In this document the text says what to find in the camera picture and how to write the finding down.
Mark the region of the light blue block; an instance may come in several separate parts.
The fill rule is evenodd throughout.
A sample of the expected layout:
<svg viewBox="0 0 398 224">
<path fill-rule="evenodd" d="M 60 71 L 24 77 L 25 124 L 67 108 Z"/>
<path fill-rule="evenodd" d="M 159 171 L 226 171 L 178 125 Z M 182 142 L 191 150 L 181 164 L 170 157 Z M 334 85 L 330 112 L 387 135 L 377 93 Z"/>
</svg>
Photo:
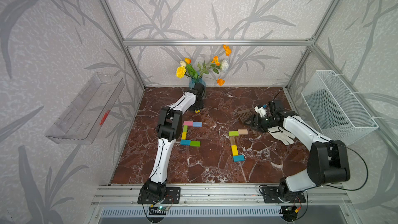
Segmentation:
<svg viewBox="0 0 398 224">
<path fill-rule="evenodd" d="M 200 127 L 202 127 L 202 123 L 201 122 L 193 122 L 192 126 L 200 128 Z"/>
</svg>

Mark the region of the pink block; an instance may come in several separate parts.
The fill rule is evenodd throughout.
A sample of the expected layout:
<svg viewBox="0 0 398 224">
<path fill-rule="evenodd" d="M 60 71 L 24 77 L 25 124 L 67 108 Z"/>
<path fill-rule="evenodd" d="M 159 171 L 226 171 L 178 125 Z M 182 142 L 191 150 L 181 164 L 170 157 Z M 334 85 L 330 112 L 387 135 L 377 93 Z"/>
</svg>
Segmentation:
<svg viewBox="0 0 398 224">
<path fill-rule="evenodd" d="M 183 125 L 186 125 L 186 126 L 193 126 L 193 121 L 184 121 L 183 122 Z"/>
</svg>

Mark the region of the tan wooden block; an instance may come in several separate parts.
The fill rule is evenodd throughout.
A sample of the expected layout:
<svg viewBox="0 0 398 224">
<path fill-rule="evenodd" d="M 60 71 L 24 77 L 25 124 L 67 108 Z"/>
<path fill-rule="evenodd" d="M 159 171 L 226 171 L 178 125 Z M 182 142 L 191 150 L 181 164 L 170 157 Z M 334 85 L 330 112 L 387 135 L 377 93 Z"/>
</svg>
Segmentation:
<svg viewBox="0 0 398 224">
<path fill-rule="evenodd" d="M 248 135 L 248 130 L 247 129 L 239 129 L 238 134 L 239 135 Z"/>
<path fill-rule="evenodd" d="M 230 136 L 229 139 L 230 139 L 230 144 L 231 144 L 231 146 L 236 145 L 236 139 L 235 139 L 234 136 Z"/>
</svg>

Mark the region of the small yellow-green block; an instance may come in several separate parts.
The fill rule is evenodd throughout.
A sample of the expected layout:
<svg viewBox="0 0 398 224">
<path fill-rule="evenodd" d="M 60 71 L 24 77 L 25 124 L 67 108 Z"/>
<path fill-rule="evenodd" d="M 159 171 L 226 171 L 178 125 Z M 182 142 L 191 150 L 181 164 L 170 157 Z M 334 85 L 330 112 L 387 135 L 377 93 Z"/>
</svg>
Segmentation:
<svg viewBox="0 0 398 224">
<path fill-rule="evenodd" d="M 186 140 L 186 138 L 187 138 L 187 133 L 183 132 L 182 136 L 181 136 L 181 140 Z"/>
</svg>

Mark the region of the yellow block front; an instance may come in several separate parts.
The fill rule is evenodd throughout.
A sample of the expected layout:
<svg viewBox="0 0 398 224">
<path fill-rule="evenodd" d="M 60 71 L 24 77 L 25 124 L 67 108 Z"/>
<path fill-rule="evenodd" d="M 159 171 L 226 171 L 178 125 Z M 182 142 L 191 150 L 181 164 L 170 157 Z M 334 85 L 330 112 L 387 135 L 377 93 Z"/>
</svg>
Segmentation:
<svg viewBox="0 0 398 224">
<path fill-rule="evenodd" d="M 237 146 L 236 146 L 236 145 L 232 145 L 232 146 L 231 146 L 231 149 L 232 149 L 232 154 L 233 154 L 234 157 L 239 155 L 239 154 L 238 154 L 238 149 L 237 149 Z"/>
</svg>

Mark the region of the teal block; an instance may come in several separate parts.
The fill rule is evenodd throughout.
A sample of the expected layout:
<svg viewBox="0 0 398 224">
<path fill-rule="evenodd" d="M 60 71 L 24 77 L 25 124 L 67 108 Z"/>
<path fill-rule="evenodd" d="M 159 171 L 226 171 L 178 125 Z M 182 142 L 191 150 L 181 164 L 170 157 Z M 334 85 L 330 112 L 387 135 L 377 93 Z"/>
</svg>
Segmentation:
<svg viewBox="0 0 398 224">
<path fill-rule="evenodd" d="M 191 141 L 190 140 L 181 140 L 180 141 L 180 145 L 190 146 L 191 145 Z"/>
<path fill-rule="evenodd" d="M 245 157 L 243 155 L 238 155 L 238 156 L 233 156 L 234 162 L 242 162 L 245 160 Z"/>
</svg>

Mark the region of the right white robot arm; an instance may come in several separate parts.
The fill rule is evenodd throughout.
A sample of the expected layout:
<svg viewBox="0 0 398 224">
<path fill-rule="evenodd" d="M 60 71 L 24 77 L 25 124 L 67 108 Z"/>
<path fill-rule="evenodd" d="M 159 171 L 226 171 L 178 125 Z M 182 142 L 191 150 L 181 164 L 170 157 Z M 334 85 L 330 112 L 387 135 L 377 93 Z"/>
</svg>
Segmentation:
<svg viewBox="0 0 398 224">
<path fill-rule="evenodd" d="M 245 125 L 272 134 L 295 136 L 308 150 L 306 169 L 280 181 L 281 193 L 302 192 L 325 184 L 350 179 L 347 147 L 316 131 L 293 111 L 276 112 L 269 117 L 255 113 L 244 121 Z"/>
</svg>

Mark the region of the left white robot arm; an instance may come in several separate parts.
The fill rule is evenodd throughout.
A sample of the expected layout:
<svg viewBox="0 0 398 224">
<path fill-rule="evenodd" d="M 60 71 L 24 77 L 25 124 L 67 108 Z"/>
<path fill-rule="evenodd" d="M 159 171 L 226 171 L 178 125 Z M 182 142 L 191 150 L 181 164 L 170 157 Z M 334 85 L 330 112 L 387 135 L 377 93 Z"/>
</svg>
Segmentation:
<svg viewBox="0 0 398 224">
<path fill-rule="evenodd" d="M 158 151 L 148 181 L 162 185 L 167 180 L 167 170 L 176 140 L 182 133 L 182 117 L 189 110 L 203 108 L 204 89 L 190 89 L 175 103 L 161 108 L 158 125 Z"/>
</svg>

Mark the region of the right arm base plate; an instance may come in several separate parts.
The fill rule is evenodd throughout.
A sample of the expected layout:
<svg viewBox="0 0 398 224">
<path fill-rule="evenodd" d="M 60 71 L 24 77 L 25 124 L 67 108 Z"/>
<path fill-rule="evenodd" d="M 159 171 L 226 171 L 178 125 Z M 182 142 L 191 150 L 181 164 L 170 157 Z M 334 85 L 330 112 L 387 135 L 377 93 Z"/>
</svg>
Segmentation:
<svg viewBox="0 0 398 224">
<path fill-rule="evenodd" d="M 303 191 L 293 192 L 291 195 L 280 197 L 278 192 L 278 187 L 260 185 L 259 192 L 263 197 L 264 203 L 301 204 L 307 202 Z"/>
</svg>

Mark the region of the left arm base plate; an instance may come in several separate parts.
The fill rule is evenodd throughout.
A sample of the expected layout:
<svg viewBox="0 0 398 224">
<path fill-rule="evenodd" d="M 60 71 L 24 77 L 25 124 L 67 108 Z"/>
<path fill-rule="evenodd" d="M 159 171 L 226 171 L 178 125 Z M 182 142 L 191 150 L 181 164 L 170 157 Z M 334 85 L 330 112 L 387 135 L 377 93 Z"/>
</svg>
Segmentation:
<svg viewBox="0 0 398 224">
<path fill-rule="evenodd" d="M 178 204 L 181 196 L 180 187 L 165 187 L 160 192 L 151 192 L 149 189 L 142 188 L 138 196 L 138 204 Z"/>
</svg>

